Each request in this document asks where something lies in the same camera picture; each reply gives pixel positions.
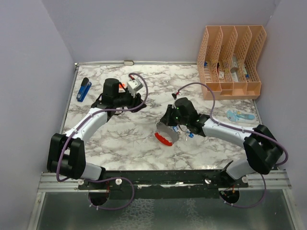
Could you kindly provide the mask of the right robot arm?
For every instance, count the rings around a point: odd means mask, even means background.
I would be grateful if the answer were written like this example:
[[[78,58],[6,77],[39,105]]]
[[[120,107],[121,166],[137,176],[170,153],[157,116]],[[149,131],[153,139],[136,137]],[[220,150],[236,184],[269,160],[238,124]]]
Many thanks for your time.
[[[167,106],[156,128],[177,141],[172,128],[180,126],[185,126],[191,134],[221,139],[245,150],[244,158],[231,161],[221,170],[220,181],[225,187],[232,187],[247,174],[267,175],[284,152],[266,126],[251,128],[221,123],[212,115],[198,113],[186,97]]]

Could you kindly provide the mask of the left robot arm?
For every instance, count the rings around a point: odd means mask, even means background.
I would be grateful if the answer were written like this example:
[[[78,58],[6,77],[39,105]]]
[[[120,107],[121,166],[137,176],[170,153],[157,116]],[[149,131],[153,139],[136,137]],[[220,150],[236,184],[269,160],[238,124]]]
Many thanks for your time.
[[[119,90],[121,82],[118,79],[107,78],[102,93],[87,115],[69,131],[52,136],[47,170],[55,173],[59,182],[69,178],[85,179],[95,189],[105,186],[105,169],[86,161],[85,144],[116,112],[135,113],[146,107],[146,99],[138,92],[141,88],[148,89],[145,79],[137,73],[130,73],[129,77],[123,92]]]

